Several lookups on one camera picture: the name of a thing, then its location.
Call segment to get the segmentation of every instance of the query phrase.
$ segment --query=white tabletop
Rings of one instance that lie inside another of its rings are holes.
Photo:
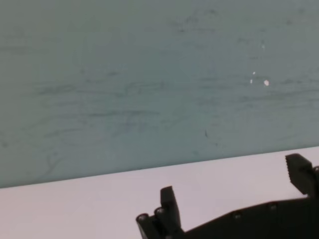
[[[313,147],[1,189],[0,238],[140,239],[136,216],[153,214],[169,185],[184,230],[238,208],[299,198],[285,163],[294,152],[319,164]]]

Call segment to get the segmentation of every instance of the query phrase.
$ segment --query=black mechanical part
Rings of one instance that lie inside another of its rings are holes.
[[[172,187],[160,191],[161,207],[137,217],[143,239],[317,239],[319,167],[300,154],[286,156],[291,183],[307,198],[243,208],[184,232]]]

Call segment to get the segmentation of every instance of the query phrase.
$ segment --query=gray-green wall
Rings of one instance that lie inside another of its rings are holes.
[[[0,3],[0,187],[315,146],[318,122],[319,1]]]

